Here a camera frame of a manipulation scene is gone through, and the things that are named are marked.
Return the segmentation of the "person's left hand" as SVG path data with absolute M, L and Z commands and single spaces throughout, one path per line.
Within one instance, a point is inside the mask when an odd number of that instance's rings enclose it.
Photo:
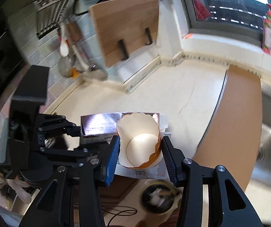
M 22 200 L 23 203 L 31 203 L 31 195 L 30 193 L 25 191 L 25 188 L 29 187 L 27 182 L 21 181 L 18 178 L 7 179 L 6 182 L 15 191 L 15 193 Z

